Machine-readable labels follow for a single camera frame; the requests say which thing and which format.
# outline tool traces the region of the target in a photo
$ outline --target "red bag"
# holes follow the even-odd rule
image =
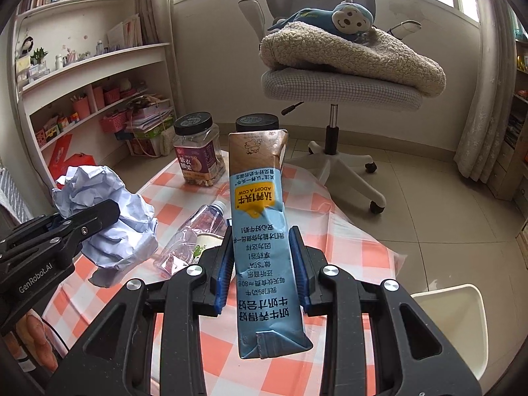
[[[66,170],[68,167],[80,167],[81,165],[97,165],[95,159],[90,154],[75,153],[64,161]]]
[[[70,148],[72,134],[66,134],[55,143],[55,148],[49,160],[48,169],[54,180],[60,176],[65,176],[68,167],[80,167],[81,165],[97,165],[93,156],[84,153],[75,153],[65,159]],[[62,189],[63,185],[57,183],[57,187]]]

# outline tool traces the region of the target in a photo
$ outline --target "blue milk carton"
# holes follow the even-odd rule
[[[313,347],[304,333],[282,201],[287,140],[284,130],[229,135],[241,358],[279,357]]]

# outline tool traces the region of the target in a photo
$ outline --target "fleece blanket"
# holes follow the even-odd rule
[[[274,70],[330,67],[337,73],[411,86],[424,96],[438,96],[446,87],[438,63],[374,27],[361,43],[351,43],[307,23],[292,22],[262,39],[260,58]]]

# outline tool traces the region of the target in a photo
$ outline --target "checkered tablecloth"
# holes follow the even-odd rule
[[[373,237],[352,225],[330,198],[330,194],[307,170],[284,165],[283,198],[289,226],[300,228],[307,246],[320,248],[330,263],[347,270],[356,279],[380,283],[394,278],[395,263],[401,259]],[[160,249],[178,227],[201,205],[218,196],[229,195],[225,174],[214,187],[186,185],[178,161],[174,161],[147,183],[140,192],[152,204],[159,219],[157,237]],[[75,272],[57,289],[44,318],[71,347],[94,317],[131,278],[146,283],[164,279],[153,265],[142,263],[109,289],[95,287],[88,278],[96,267],[84,256],[76,262]],[[202,359],[210,396],[314,396],[319,394],[325,347],[324,317],[304,317],[306,335],[313,342],[308,352],[265,360],[241,360],[237,347],[236,285],[231,282],[228,302],[221,316],[200,317]],[[368,395],[376,392],[374,355],[370,324],[364,316]],[[158,393],[159,345],[162,314],[156,321],[152,353],[152,394]],[[48,329],[48,336],[59,352],[59,341]]]

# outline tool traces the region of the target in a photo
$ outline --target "chair armrest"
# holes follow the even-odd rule
[[[262,41],[265,35],[265,20],[259,2],[257,0],[240,0],[238,7],[257,34],[259,42]]]
[[[397,26],[392,27],[387,31],[387,33],[393,35],[398,39],[403,39],[409,34],[415,33],[416,31],[421,30],[422,24],[416,21],[404,21],[399,23]]]

